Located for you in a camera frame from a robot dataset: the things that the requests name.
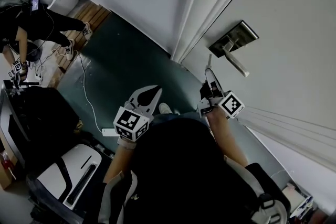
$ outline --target wooden floor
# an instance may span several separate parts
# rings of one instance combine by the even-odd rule
[[[73,16],[73,18],[81,20],[82,22],[89,22],[92,31],[95,32],[95,30],[108,18],[110,14],[111,12],[103,8],[102,6],[98,6],[91,1],[87,1],[87,3],[85,3],[83,7],[78,11],[78,13]],[[87,43],[82,32],[72,30],[65,32],[65,35],[68,37],[68,39],[75,40],[74,50],[78,50],[78,52],[80,52],[83,46],[85,46],[85,44]],[[59,44],[55,44],[53,46],[53,50],[55,50],[53,55],[56,57],[56,63],[58,64],[59,68],[56,69],[48,87],[56,88],[62,76],[70,67],[72,61],[67,60],[65,56],[65,48],[60,47]],[[74,57],[72,60],[75,60],[75,58],[77,57],[77,53],[74,51],[73,55]]]

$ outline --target cardboard box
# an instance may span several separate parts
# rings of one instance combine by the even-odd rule
[[[17,158],[14,155],[14,152],[10,148],[6,137],[2,130],[0,129],[0,139],[1,143],[3,144],[5,151],[7,152],[7,155],[9,159],[12,161],[12,163],[15,165],[17,163]],[[0,164],[0,186],[2,189],[7,188],[13,181],[13,176],[11,175],[10,171],[5,169],[2,164]]]

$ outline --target phone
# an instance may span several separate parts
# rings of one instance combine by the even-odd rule
[[[31,7],[30,7],[30,12],[35,12],[38,10],[40,4],[40,0],[32,0],[31,1]]]

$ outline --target sneaker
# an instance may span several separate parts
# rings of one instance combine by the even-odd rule
[[[67,60],[71,61],[74,56],[73,47],[75,45],[75,41],[73,39],[70,39],[69,41],[70,41],[70,46],[65,47],[65,55],[67,57]]]
[[[166,103],[159,104],[159,112],[160,114],[172,114],[173,113],[169,105],[167,105]]]
[[[92,36],[92,30],[91,30],[91,27],[90,27],[89,23],[84,23],[84,24],[85,24],[85,27],[84,27],[84,30],[82,31],[82,33],[85,36],[85,39],[89,40]]]

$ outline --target white box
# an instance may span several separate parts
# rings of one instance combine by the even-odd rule
[[[149,128],[150,119],[120,107],[113,121],[115,131],[124,138],[136,141]]]

